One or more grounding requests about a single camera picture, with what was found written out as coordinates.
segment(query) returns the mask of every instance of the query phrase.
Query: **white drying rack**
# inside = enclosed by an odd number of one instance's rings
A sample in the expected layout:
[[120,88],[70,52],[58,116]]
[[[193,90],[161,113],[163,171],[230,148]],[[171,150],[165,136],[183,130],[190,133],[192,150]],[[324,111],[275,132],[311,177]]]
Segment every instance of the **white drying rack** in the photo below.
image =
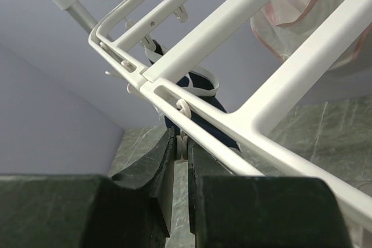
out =
[[267,137],[372,22],[372,0],[345,0],[233,113],[219,111],[175,83],[269,0],[226,0],[151,67],[129,55],[128,51],[139,42],[152,48],[152,41],[147,39],[149,33],[174,12],[180,11],[187,0],[163,0],[118,39],[110,39],[110,31],[143,1],[124,0],[93,28],[89,36],[89,44],[118,72],[114,75],[130,83],[130,92],[149,100],[236,175],[263,174],[173,107],[167,101],[169,96],[186,102],[193,112],[284,174],[321,178],[336,194],[344,214],[372,232],[371,197]]

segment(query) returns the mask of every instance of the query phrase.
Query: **hanging clothes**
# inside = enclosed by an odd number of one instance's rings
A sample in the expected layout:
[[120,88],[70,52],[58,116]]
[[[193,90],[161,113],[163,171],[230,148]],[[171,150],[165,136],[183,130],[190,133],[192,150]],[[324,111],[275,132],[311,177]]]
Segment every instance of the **hanging clothes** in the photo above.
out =
[[[165,47],[161,46],[157,41],[153,41],[156,45],[155,51],[150,51],[149,49],[145,48],[146,56],[151,64],[156,63],[156,61],[158,61],[167,52]],[[191,72],[189,72],[177,83],[177,85],[226,113],[225,108],[216,98],[219,82],[211,72],[207,71],[203,67],[194,67]],[[156,110],[158,111],[160,118],[164,117],[166,127],[174,127],[176,135],[179,135],[180,129],[169,118],[164,116],[160,110],[157,108]],[[213,126],[210,122],[206,121],[198,114],[191,112],[191,120],[229,148],[240,150],[235,140],[220,131],[217,127]]]
[[[271,0],[251,18],[251,27],[261,43],[284,62],[343,1]],[[372,25],[351,44],[330,70],[357,58],[371,28]]]

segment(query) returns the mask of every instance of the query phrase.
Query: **ceiling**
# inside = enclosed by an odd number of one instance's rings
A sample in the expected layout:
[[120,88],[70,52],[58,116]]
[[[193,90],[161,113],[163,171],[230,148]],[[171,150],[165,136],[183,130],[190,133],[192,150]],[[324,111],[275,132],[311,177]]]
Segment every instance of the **ceiling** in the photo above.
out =
[[[101,19],[122,0],[80,0]],[[189,20],[168,18],[153,33],[170,48],[224,0],[189,0]],[[148,0],[130,17],[138,20],[159,0]],[[108,77],[109,65],[88,45],[88,35],[51,0],[0,0],[0,44],[37,67],[69,91],[85,99],[123,128],[158,123],[157,112],[144,100],[126,92],[127,83]],[[365,45],[371,45],[371,36]],[[372,94],[372,69],[355,73],[371,63],[371,48],[364,47],[350,69],[326,74],[302,102],[322,102]],[[132,55],[146,61],[136,46]],[[254,37],[249,23],[208,56],[203,65],[220,79],[218,97],[228,111],[234,111],[279,67],[278,60]]]

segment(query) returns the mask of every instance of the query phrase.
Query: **light purple wall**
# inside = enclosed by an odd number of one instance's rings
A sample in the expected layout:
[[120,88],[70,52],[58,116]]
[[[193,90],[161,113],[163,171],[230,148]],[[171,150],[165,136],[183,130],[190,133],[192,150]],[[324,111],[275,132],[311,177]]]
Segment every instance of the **light purple wall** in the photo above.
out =
[[[101,19],[123,0],[80,0],[97,19]],[[189,19],[179,23],[171,16],[151,32],[168,49],[189,33],[225,0],[189,0],[185,3]],[[138,21],[160,0],[147,0],[129,19]],[[125,30],[119,25],[113,32]],[[89,45],[88,35],[51,0],[0,0],[0,44],[40,69],[64,88],[82,97],[115,123],[129,129],[159,124],[152,105],[126,92],[127,82],[105,75],[111,70]],[[319,103],[372,94],[372,33],[358,60],[350,67],[325,74],[304,97],[302,103]],[[131,54],[148,63],[137,45]],[[244,24],[221,44],[202,65],[220,81],[218,98],[229,112],[237,110],[281,65],[276,57]]]
[[0,46],[0,174],[106,174],[123,130]]

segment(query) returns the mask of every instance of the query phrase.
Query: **metal pole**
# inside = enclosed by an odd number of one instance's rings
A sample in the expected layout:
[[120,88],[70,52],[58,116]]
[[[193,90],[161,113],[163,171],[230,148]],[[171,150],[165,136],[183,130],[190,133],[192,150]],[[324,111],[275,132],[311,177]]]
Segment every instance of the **metal pole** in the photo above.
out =
[[79,0],[68,7],[66,11],[88,34],[98,23]]

